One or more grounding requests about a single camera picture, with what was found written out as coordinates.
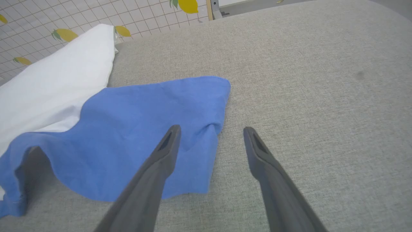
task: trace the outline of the green leaf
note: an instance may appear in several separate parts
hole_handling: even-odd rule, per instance
[[[173,6],[176,7],[176,9],[178,8],[178,0],[172,0]]]
[[[54,34],[54,36],[55,36],[56,38],[58,38],[58,39],[61,40],[61,37],[60,37],[60,35],[57,33],[56,30],[53,31],[53,34]]]

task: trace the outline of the wrinkle in blue cloth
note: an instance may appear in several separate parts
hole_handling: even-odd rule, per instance
[[[19,167],[30,148],[41,147],[56,177],[76,193],[114,201],[174,124],[182,137],[162,198],[207,193],[229,92],[229,81],[213,76],[101,90],[70,130],[24,133],[10,143],[0,157],[0,217],[26,210]]]

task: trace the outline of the gray floor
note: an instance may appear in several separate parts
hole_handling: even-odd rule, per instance
[[[221,7],[223,17],[228,17],[236,14],[243,14],[246,12],[256,11],[260,9],[266,9],[269,7],[277,7],[286,4],[293,4],[297,2],[305,2],[312,0],[284,0],[282,3],[277,4],[277,0],[250,0],[241,4],[231,5],[228,7]],[[399,13],[412,21],[412,0],[371,0],[377,2],[387,8]]]

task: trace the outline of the lemon print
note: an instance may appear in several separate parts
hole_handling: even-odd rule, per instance
[[[2,16],[1,14],[0,14],[0,21],[2,21],[4,24],[8,23],[7,19],[4,16]]]
[[[179,6],[188,14],[198,13],[196,0],[179,0]]]
[[[115,26],[115,32],[124,37],[131,37],[130,31],[124,26]]]
[[[62,28],[54,30],[51,33],[51,35],[54,39],[56,39],[56,38],[58,38],[60,40],[64,39],[67,42],[70,42],[70,41],[72,41],[72,40],[74,40],[75,38],[78,37],[78,35],[76,33],[70,31],[69,29],[62,29]]]
[[[13,61],[16,63],[24,64],[24,65],[31,65],[31,61],[24,57],[15,57]]]

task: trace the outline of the gray fabric surface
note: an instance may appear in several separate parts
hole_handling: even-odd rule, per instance
[[[258,131],[330,231],[412,228],[406,18],[365,0],[317,0],[118,49],[111,87],[203,75],[232,84],[210,192],[162,201],[157,231],[268,231],[245,126]],[[28,163],[27,215],[1,219],[0,231],[92,231],[110,204],[68,190],[41,154]]]

